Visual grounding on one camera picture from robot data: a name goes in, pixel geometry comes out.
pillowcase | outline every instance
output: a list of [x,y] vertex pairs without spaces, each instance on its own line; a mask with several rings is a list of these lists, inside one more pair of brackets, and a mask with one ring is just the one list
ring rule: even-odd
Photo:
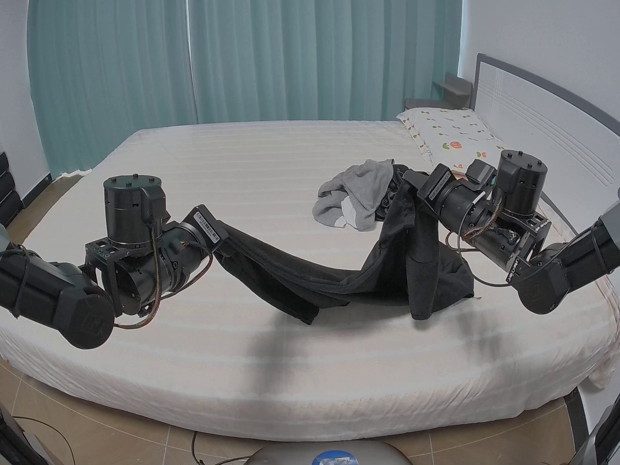
[[469,164],[482,159],[497,167],[503,143],[469,109],[409,109],[397,118],[405,125],[424,159],[434,169],[444,164],[458,174],[465,174]]

gray cloth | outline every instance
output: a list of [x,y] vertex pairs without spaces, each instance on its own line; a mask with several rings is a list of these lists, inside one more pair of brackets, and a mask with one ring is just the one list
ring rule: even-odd
[[394,160],[366,160],[351,166],[319,188],[314,219],[331,227],[351,224],[364,231],[373,225],[375,211],[392,181]]

headboard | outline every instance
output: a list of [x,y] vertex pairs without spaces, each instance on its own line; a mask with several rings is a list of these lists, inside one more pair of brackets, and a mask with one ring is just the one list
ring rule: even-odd
[[549,168],[544,199],[581,231],[620,197],[620,122],[535,74],[479,54],[472,108]]

round blue label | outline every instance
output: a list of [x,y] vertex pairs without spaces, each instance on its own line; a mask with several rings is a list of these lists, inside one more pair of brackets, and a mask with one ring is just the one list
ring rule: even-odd
[[318,455],[312,465],[360,465],[351,453],[345,451],[325,451]]

curtain fold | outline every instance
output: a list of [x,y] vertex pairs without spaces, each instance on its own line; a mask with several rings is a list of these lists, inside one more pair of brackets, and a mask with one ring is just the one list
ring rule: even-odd
[[393,119],[456,73],[462,0],[189,0],[198,121]]
[[135,131],[193,124],[185,0],[30,0],[28,69],[53,177]]

